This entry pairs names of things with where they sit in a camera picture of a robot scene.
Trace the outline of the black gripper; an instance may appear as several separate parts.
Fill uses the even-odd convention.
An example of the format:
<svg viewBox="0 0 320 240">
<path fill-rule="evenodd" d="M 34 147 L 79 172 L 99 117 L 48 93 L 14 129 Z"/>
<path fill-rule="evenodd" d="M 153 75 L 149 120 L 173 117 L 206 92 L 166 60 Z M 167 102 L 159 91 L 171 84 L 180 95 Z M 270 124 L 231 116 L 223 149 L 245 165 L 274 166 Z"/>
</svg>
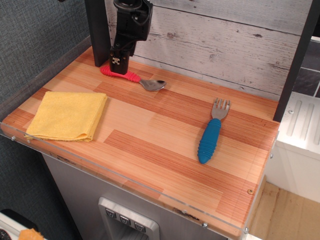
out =
<svg viewBox="0 0 320 240">
<path fill-rule="evenodd" d="M 146 41 L 151 28 L 151 2 L 114 2 L 117 11 L 116 34 L 110 49 L 111 72 L 125 75 L 129 57 L 134 55 L 138 41 Z"/>
</svg>

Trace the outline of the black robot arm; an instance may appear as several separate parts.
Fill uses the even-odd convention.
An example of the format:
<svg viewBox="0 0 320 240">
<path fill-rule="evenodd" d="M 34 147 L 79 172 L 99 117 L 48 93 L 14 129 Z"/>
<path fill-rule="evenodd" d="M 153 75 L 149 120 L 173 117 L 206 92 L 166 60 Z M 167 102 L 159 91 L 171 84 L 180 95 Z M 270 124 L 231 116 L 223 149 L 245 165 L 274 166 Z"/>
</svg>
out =
<svg viewBox="0 0 320 240">
<path fill-rule="evenodd" d="M 110 69 L 125 75 L 136 44 L 146 41 L 151 28 L 153 4 L 148 0 L 115 0 L 116 33 L 110 49 Z"/>
</svg>

